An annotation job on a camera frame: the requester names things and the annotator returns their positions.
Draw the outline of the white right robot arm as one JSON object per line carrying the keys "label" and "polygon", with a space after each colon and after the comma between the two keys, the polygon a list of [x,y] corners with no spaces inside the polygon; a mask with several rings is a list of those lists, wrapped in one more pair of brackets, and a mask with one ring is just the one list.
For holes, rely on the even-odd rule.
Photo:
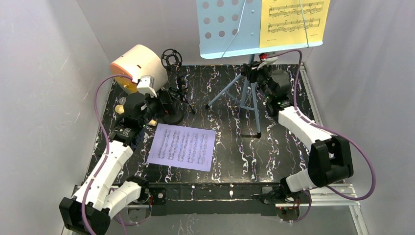
{"label": "white right robot arm", "polygon": [[309,150],[306,169],[281,179],[269,192],[252,195],[262,202],[297,198],[301,191],[322,188],[353,176],[350,143],[314,126],[314,122],[296,109],[289,99],[290,76],[259,62],[244,64],[242,75],[254,82],[266,97],[267,114],[290,130]]}

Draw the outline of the black tripod microphone stand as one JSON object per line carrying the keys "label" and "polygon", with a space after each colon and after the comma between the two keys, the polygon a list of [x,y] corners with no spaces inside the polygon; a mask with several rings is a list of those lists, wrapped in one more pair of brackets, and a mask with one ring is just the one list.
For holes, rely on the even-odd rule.
{"label": "black tripod microphone stand", "polygon": [[189,103],[186,98],[188,87],[185,85],[184,76],[180,74],[180,68],[182,66],[183,58],[181,54],[172,48],[166,49],[161,55],[161,63],[163,67],[172,72],[175,76],[177,87],[170,87],[169,92],[173,94],[173,97],[176,100],[179,100],[181,103],[186,103],[191,109],[193,114],[196,114],[195,109]]}

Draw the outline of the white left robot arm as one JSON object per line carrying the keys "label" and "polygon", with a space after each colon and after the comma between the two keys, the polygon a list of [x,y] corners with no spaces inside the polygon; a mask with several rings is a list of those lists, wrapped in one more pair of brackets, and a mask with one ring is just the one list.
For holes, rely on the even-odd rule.
{"label": "white left robot arm", "polygon": [[148,197],[142,192],[148,181],[142,177],[131,176],[114,191],[111,187],[138,142],[143,140],[149,122],[174,113],[172,96],[165,89],[159,90],[155,97],[138,92],[129,94],[117,110],[122,114],[112,131],[104,134],[106,148],[102,157],[79,190],[72,197],[63,198],[59,205],[64,226],[82,235],[105,234],[122,209]]}

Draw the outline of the beige microphone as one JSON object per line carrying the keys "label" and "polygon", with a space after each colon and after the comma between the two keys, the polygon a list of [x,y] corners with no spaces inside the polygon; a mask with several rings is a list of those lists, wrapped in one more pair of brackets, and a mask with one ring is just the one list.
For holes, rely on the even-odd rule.
{"label": "beige microphone", "polygon": [[[124,113],[124,106],[120,105],[120,104],[116,105],[115,106],[115,112],[118,113],[119,115],[123,114]],[[157,121],[152,119],[147,124],[150,125],[150,126],[155,127],[155,126],[157,126],[158,123],[157,123]]]}

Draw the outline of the lavender sheet music page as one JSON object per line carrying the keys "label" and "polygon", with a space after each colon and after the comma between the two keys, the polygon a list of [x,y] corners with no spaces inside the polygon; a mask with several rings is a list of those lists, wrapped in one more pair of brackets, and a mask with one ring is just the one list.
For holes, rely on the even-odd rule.
{"label": "lavender sheet music page", "polygon": [[147,162],[209,172],[216,131],[158,124]]}

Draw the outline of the black round microphone stand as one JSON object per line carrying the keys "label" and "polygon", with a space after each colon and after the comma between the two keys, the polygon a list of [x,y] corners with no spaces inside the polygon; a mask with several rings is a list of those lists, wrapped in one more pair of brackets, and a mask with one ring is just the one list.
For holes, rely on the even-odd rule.
{"label": "black round microphone stand", "polygon": [[163,107],[162,120],[164,124],[177,125],[183,118],[184,113],[177,101],[169,90],[162,90],[159,92],[160,101]]}

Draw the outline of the blue music stand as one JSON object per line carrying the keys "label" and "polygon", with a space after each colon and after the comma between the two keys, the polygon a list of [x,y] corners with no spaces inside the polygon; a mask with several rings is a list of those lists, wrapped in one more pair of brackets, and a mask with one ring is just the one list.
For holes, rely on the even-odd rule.
{"label": "blue music stand", "polygon": [[[218,59],[248,55],[245,64],[259,62],[259,55],[275,53],[279,56],[300,52],[302,48],[259,47],[262,0],[198,0],[196,1],[200,55],[205,59]],[[255,83],[250,83],[242,71],[220,92],[229,94],[230,88],[244,79],[242,96],[236,100],[239,107],[258,115]]]}

